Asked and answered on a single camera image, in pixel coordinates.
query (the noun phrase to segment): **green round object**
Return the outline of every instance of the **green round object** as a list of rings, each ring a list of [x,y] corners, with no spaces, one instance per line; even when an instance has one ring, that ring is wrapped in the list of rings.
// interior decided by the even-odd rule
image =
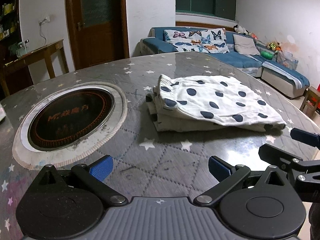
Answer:
[[[270,53],[267,51],[262,51],[261,52],[261,56],[263,56],[266,59],[272,59],[273,58],[274,53]]]

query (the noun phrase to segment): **wooden side table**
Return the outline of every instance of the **wooden side table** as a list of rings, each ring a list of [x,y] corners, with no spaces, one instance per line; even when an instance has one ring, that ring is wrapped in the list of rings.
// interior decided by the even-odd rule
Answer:
[[[31,65],[32,63],[36,63],[41,59],[45,60],[45,65],[47,67],[50,79],[55,78],[52,61],[51,61],[51,55],[55,52],[60,50],[62,61],[63,61],[63,68],[66,73],[69,73],[66,55],[64,53],[63,48],[63,40],[56,41],[54,43],[48,44],[44,47],[41,47],[39,49],[36,49],[21,58],[15,60],[14,62],[9,63],[7,66],[2,65],[0,66],[0,84],[2,86],[2,89],[4,91],[4,95],[8,97],[10,95],[7,83],[5,81],[6,76],[24,68],[25,66]]]
[[[320,92],[314,87],[309,87],[306,96],[301,104],[300,111],[303,112],[304,108],[307,107],[308,109],[306,111],[306,115],[311,118],[314,112],[317,110],[319,102]]]

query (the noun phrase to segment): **door frame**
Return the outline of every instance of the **door frame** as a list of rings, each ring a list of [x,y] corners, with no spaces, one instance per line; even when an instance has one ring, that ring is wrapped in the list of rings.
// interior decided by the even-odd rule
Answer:
[[[122,39],[123,39],[123,50],[124,58],[129,58],[129,41],[128,41],[128,25],[127,25],[127,6],[126,0],[120,0],[121,2],[121,24],[122,24]],[[67,16],[67,27],[69,33],[69,40],[71,46],[71,54],[73,57],[73,62],[75,64],[75,70],[80,69],[80,57],[79,49],[76,43],[76,22],[74,21],[72,13],[72,0],[65,0],[66,3],[66,16]]]

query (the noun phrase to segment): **wall outlet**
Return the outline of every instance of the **wall outlet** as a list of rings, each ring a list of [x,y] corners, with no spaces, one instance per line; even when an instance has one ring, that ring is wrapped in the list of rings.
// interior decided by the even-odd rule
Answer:
[[[49,16],[47,16],[43,20],[39,21],[39,25],[42,25],[42,24],[48,23],[48,22],[50,22],[50,17]]]

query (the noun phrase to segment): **wooden door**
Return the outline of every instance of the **wooden door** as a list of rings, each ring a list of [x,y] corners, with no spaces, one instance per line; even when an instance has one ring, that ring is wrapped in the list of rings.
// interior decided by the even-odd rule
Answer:
[[[128,57],[124,0],[66,0],[75,68]]]

